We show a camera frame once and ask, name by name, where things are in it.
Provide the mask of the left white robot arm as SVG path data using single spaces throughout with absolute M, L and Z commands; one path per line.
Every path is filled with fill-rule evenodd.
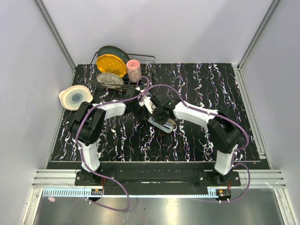
M 102 132 L 105 120 L 123 116 L 139 107 L 138 100 L 142 95 L 140 88 L 129 88 L 120 100 L 92 104 L 82 102 L 69 124 L 69 131 L 74 136 L 81 155 L 79 180 L 85 180 L 95 186 L 101 181 L 98 159 L 97 140 Z

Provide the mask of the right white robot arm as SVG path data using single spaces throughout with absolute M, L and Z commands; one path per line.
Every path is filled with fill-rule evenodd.
M 223 186 L 229 179 L 234 151 L 240 142 L 242 131 L 228 121 L 226 114 L 208 110 L 185 101 L 167 97 L 144 97 L 144 106 L 149 112 L 148 122 L 166 133 L 174 130 L 175 120 L 186 120 L 208 130 L 210 141 L 217 150 L 213 173 L 214 183 Z

